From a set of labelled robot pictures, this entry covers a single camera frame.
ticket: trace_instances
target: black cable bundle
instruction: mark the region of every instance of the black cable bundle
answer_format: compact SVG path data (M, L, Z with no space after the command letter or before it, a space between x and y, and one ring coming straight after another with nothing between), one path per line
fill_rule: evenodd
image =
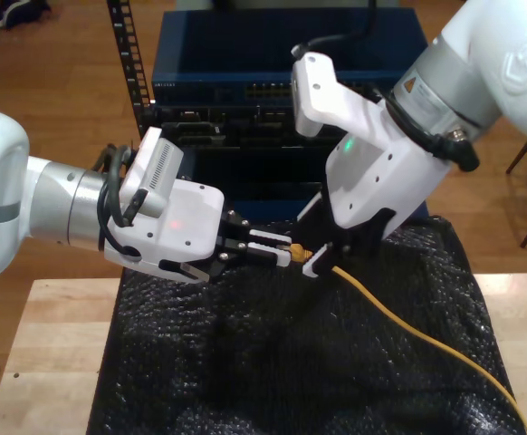
M101 237L99 238L99 250L104 248L104 241L107 240L110 245L124 256L140 256L140 252L132 246L121 245L115 236L109 230L108 222L112 217L117 227L129 227L131 222L123 217L120 210L120 169L123 164L127 164L131 157L131 149L127 145L121 145L116 148L109 144L103 150L93 165L92 170L102 169L103 173L107 172L107 179L104 181L99 199L97 201L97 219L101 227Z
M295 49L292 52L293 57L296 60L300 60L307 52L312 50L317 50L319 46L332 43L343 43L346 41L353 40L364 40L369 38L374 32L374 27L376 25L377 17L377 0L369 0L369 19L366 26L356 32L351 32L349 34L332 34L329 36L321 36L319 38L314 38L307 43L300 43L296 45Z

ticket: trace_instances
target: electronic equipment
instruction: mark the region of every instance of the electronic equipment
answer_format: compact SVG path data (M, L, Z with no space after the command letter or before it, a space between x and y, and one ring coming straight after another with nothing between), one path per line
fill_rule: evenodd
M159 107L216 113L228 106L292 107L291 49L325 34L367 25L366 8L251 9L163 15L152 86ZM391 89L426 49L415 12L382 8L365 41L326 45L339 80ZM219 121L215 113L211 119Z

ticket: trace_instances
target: warning label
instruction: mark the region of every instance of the warning label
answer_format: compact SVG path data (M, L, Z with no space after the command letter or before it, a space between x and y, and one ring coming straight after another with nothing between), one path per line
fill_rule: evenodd
M416 81L417 81L417 77L413 77L412 79L407 80L405 82L405 89L407 90L408 93L412 92L412 88L415 87L415 82Z

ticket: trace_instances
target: wooden floor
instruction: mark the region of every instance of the wooden floor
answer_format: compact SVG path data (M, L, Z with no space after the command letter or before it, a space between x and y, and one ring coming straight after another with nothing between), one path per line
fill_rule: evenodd
M39 24L0 32L0 111L17 119L34 156L89 167L108 142L137 143L106 4L51 1ZM155 58L161 12L168 0L133 0L145 71ZM462 4L405 0L431 40ZM524 138L500 121L476 150L482 166L452 173L428 201L453 222L476 273L527 272L527 158L511 177L504 171ZM117 277L120 269L96 253L28 240L0 275L0 379L34 279Z

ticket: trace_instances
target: black plastic sheet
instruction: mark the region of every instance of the black plastic sheet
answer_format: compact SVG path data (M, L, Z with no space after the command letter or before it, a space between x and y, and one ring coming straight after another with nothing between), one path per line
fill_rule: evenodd
M342 265L509 390L462 246L441 218ZM522 434L505 398L334 274L241 267L216 285L125 270L89 434Z

